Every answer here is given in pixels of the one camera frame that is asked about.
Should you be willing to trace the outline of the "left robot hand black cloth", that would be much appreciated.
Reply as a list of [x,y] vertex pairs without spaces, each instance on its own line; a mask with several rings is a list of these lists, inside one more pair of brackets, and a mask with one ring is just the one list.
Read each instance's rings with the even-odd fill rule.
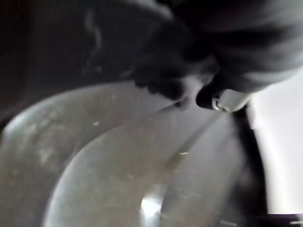
[[139,57],[136,86],[169,99],[186,95],[184,78],[203,76],[196,104],[235,112],[252,94],[303,65],[300,0],[160,0],[186,33],[161,28]]

